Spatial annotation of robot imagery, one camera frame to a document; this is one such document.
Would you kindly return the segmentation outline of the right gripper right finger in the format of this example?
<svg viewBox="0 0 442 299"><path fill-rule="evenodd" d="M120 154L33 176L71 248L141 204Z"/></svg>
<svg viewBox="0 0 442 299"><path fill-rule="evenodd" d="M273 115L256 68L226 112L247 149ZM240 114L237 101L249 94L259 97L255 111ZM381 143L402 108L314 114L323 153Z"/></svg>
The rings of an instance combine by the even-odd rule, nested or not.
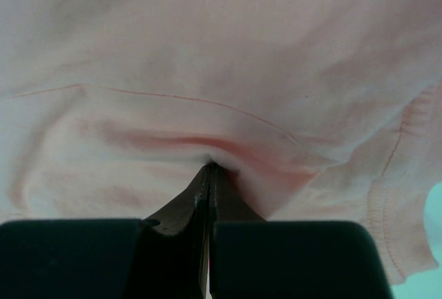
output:
<svg viewBox="0 0 442 299"><path fill-rule="evenodd" d="M209 167L214 298L391 298L376 245L348 221L268 222Z"/></svg>

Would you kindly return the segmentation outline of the pink t shirt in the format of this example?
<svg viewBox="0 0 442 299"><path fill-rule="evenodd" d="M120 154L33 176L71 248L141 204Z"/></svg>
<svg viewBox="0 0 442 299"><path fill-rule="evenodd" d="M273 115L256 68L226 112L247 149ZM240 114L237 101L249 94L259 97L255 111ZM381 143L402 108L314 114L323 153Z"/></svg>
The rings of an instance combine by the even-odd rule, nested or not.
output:
<svg viewBox="0 0 442 299"><path fill-rule="evenodd" d="M1 0L1 220L141 218L208 161L437 267L441 0Z"/></svg>

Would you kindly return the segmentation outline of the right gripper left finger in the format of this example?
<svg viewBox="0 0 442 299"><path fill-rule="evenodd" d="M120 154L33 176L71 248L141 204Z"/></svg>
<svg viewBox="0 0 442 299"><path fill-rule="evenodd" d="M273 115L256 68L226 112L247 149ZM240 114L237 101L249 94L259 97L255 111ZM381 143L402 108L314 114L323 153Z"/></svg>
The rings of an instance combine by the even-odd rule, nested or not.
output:
<svg viewBox="0 0 442 299"><path fill-rule="evenodd" d="M211 166L145 219L1 225L2 298L204 298Z"/></svg>

